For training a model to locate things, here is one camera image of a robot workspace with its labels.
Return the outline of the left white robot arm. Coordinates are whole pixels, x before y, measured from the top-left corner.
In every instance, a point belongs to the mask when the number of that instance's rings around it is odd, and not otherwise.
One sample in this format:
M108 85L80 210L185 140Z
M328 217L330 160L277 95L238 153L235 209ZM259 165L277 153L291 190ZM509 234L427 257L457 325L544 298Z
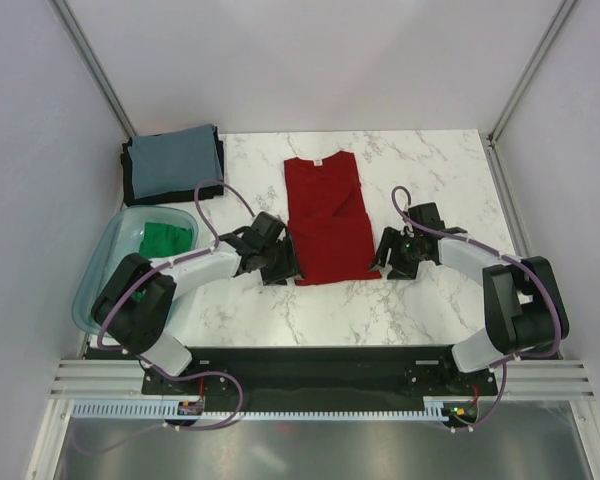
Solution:
M265 285L284 285L301 276L288 226L267 212L251 224L213 235L210 246L175 256L147 259L126 255L91 307L98 336L165 374L178 393L199 382L192 354L167 331L172 304L184 294L219 280L257 272Z

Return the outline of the clear teal plastic bin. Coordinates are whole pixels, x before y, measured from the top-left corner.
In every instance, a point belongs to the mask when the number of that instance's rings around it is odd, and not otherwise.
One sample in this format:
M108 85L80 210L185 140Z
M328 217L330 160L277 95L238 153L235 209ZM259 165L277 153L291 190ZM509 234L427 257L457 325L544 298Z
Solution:
M120 261L130 253L138 253L146 222L191 228L194 231L191 249L196 245L198 225L185 211L162 206L136 206L117 213L104 230L73 301L72 318L81 330L93 335L98 333L100 326L93 320L91 308Z

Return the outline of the red t shirt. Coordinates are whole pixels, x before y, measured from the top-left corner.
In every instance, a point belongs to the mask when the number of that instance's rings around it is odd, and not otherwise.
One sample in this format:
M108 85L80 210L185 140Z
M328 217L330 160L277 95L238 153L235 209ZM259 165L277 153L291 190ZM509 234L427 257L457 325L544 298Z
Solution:
M297 254L298 286L376 280L374 238L356 159L339 151L320 160L284 162L288 227Z

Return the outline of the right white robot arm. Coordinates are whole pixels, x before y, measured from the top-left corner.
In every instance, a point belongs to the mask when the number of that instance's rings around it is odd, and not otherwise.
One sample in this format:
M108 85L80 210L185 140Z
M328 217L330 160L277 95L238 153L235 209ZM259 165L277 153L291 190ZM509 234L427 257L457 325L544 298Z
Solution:
M419 266L432 262L453 269L482 288L484 327L451 347L449 362L438 368L447 392L463 392L474 372L518 355L554 355L570 332L569 320L550 262L542 257L501 254L441 219L434 202L401 212L401 230L384 229L371 271L388 267L389 280L414 280Z

